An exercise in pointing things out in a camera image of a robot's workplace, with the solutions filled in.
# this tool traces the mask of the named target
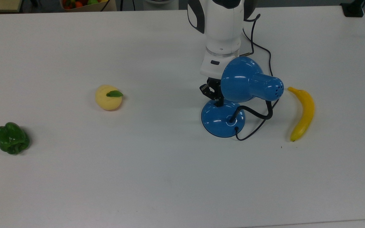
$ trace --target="green bell pepper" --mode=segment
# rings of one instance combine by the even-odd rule
[[[6,123],[0,127],[0,149],[11,155],[19,154],[29,147],[28,135],[16,124]]]

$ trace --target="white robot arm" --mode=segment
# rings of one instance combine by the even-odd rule
[[[227,64],[239,56],[243,20],[253,12],[253,0],[189,0],[188,20],[207,36],[201,74],[221,79]]]

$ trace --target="power cord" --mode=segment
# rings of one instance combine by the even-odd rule
[[[133,11],[136,11],[135,0],[132,0],[132,3],[133,3]],[[123,0],[120,0],[119,10],[123,11]]]
[[[253,55],[254,54],[254,47],[253,47],[253,45],[254,46],[256,46],[256,47],[258,47],[258,48],[261,48],[261,49],[263,49],[263,50],[265,50],[267,53],[268,53],[268,68],[269,68],[269,70],[270,70],[270,75],[271,76],[273,76],[273,74],[272,74],[272,70],[271,70],[271,52],[268,50],[268,49],[266,49],[266,48],[264,48],[264,47],[262,47],[262,46],[260,46],[260,45],[258,45],[258,44],[256,44],[255,42],[253,42],[253,32],[254,32],[254,27],[255,27],[255,24],[256,24],[256,21],[258,20],[260,18],[260,14],[258,14],[254,19],[252,19],[252,20],[248,20],[248,19],[245,19],[245,22],[253,22],[253,26],[252,26],[252,32],[251,32],[251,34],[250,34],[250,38],[247,36],[247,34],[246,34],[246,32],[245,32],[245,29],[242,29],[243,30],[243,34],[246,36],[246,38],[247,38],[247,40],[251,43],[251,45],[252,45],[252,52],[248,52],[248,53],[245,53],[245,54],[242,54],[242,55],[240,55],[240,56],[249,56],[249,55]],[[268,109],[268,113],[269,113],[269,115],[267,115],[267,116],[264,116],[264,115],[261,115],[261,114],[259,114],[259,113],[257,113],[256,111],[254,111],[254,110],[252,110],[252,111],[249,111],[249,110],[251,110],[250,108],[248,108],[248,107],[246,107],[246,108],[242,108],[242,109],[244,109],[244,110],[246,110],[246,111],[249,111],[250,113],[252,113],[253,115],[255,115],[255,116],[257,116],[257,117],[259,117],[259,118],[262,118],[263,119],[263,121],[260,123],[260,125],[258,125],[258,127],[252,132],[252,133],[250,133],[248,136],[246,136],[246,137],[244,137],[244,138],[242,138],[242,139],[240,139],[239,138],[239,136],[238,136],[238,130],[239,130],[239,128],[238,127],[235,127],[234,129],[235,129],[235,136],[236,136],[236,139],[237,140],[239,140],[239,141],[243,141],[243,140],[246,140],[246,139],[248,139],[250,136],[252,136],[254,133],[256,133],[260,128],[261,128],[261,126],[265,123],[265,121],[266,120],[268,120],[269,118],[271,118],[271,116],[272,116],[272,109],[274,108],[274,106],[277,104],[277,102],[278,102],[278,100],[279,99],[277,99],[275,102],[274,102],[274,104],[273,105],[271,105],[271,102],[270,101],[266,101],[266,104],[267,104],[267,109]]]
[[[107,4],[109,3],[110,0],[107,0],[107,2],[105,3],[105,6],[101,9],[101,12],[104,11],[105,7],[107,6]]]

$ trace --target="white table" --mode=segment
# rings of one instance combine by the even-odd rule
[[[254,40],[275,76],[316,103],[297,142],[301,106],[288,91],[246,141],[204,129],[205,37],[185,11],[0,15],[0,125],[32,138],[21,155],[0,150],[0,227],[365,219],[365,17],[339,6],[257,13]],[[264,51],[252,58],[268,72]],[[94,102],[101,84],[125,94],[119,110]],[[247,114],[240,135],[258,123]]]

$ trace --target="banana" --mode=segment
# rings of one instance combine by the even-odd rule
[[[292,92],[298,97],[303,109],[301,120],[298,122],[291,133],[290,140],[295,141],[302,137],[305,131],[308,129],[315,112],[315,104],[313,103],[311,95],[305,90],[297,90],[293,87],[288,87],[288,91]]]

